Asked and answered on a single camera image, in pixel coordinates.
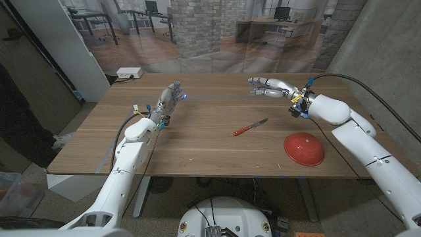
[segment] computer monitor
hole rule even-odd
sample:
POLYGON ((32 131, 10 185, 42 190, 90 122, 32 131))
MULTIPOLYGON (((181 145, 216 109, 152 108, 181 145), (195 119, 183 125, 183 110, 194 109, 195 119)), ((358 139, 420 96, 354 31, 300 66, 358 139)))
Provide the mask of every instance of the computer monitor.
POLYGON ((274 19, 288 20, 291 7, 276 7, 274 19))
POLYGON ((156 1, 145 1, 146 4, 146 10, 150 13, 157 13, 158 12, 158 6, 156 1))

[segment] red bowl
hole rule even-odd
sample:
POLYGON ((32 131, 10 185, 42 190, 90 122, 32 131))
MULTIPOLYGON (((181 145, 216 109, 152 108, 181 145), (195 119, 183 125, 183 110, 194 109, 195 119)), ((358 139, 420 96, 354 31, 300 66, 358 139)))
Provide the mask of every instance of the red bowl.
POLYGON ((285 139, 284 148, 289 157, 301 165, 316 166, 324 159, 324 150, 320 141, 305 132, 289 135, 285 139))

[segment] wooden floor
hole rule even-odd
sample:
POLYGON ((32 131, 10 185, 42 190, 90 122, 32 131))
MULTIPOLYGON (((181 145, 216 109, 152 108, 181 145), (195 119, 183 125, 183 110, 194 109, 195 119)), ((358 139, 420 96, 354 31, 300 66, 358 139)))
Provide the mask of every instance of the wooden floor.
POLYGON ((115 30, 118 45, 115 45, 112 37, 107 37, 105 41, 98 39, 107 33, 105 30, 94 30, 93 36, 89 32, 82 32, 82 37, 104 71, 117 70, 122 66, 153 65, 178 58, 177 45, 171 43, 170 37, 163 35, 168 28, 156 29, 155 33, 152 29, 139 31, 140 35, 136 30, 131 30, 130 35, 126 36, 120 30, 115 30))
MULTIPOLYGON (((152 29, 139 31, 140 35, 137 35, 136 30, 131 30, 130 35, 126 36, 120 30, 115 30, 118 45, 115 45, 110 36, 99 40, 99 37, 107 33, 105 30, 94 30, 93 36, 89 32, 81 32, 81 35, 104 71, 116 71, 122 66, 153 65, 178 58, 177 45, 171 43, 168 36, 163 35, 168 31, 167 28, 155 29, 155 33, 152 29)), ((235 37, 223 38, 221 50, 271 60, 292 60, 311 64, 318 56, 324 36, 319 34, 312 49, 305 49, 306 39, 306 36, 278 38, 278 34, 267 32, 258 42, 235 43, 235 37)))
POLYGON ((235 43, 235 37, 221 39, 221 50, 232 53, 250 54, 272 60, 294 60, 303 63, 314 63, 324 35, 319 34, 316 44, 311 49, 305 49, 307 36, 285 38, 276 33, 265 33, 262 39, 249 43, 235 43))

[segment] curtain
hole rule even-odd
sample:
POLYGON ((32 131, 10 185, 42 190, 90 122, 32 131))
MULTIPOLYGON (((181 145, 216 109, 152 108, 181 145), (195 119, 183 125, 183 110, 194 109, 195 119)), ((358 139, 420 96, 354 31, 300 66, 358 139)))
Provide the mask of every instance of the curtain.
POLYGON ((78 14, 106 10, 114 33, 108 22, 98 24, 103 17, 88 18, 92 34, 84 19, 74 23, 110 74, 127 66, 144 72, 310 72, 336 1, 83 0, 78 14), (150 18, 148 5, 158 11, 150 18))

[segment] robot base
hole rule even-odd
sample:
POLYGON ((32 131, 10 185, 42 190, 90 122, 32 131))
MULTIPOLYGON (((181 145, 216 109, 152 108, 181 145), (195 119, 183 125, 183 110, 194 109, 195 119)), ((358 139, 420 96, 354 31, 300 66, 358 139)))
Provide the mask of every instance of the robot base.
POLYGON ((184 214, 178 227, 178 237, 272 236, 268 219, 255 206, 234 197, 211 199, 196 205, 206 218, 196 207, 192 207, 184 214))

